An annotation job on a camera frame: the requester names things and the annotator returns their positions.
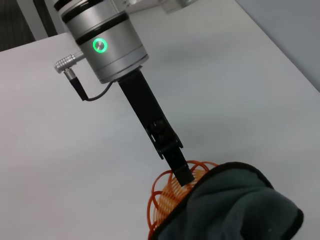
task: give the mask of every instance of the dark green cloth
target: dark green cloth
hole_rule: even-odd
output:
[[[303,213],[256,168],[240,162],[208,172],[160,225],[159,240],[288,240]]]

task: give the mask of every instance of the orange wire basket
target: orange wire basket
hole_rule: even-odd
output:
[[[151,197],[147,205],[146,218],[149,226],[148,239],[151,238],[155,229],[168,217],[168,215],[175,209],[175,207],[185,198],[185,196],[191,191],[196,183],[207,173],[212,167],[218,166],[218,164],[209,161],[187,161],[191,166],[190,170],[194,176],[194,181],[181,187],[178,180],[173,177],[171,170],[165,171],[154,181]],[[155,187],[160,178],[164,175],[168,175],[168,181],[163,190],[155,191]],[[150,213],[152,204],[153,218],[151,221]]]

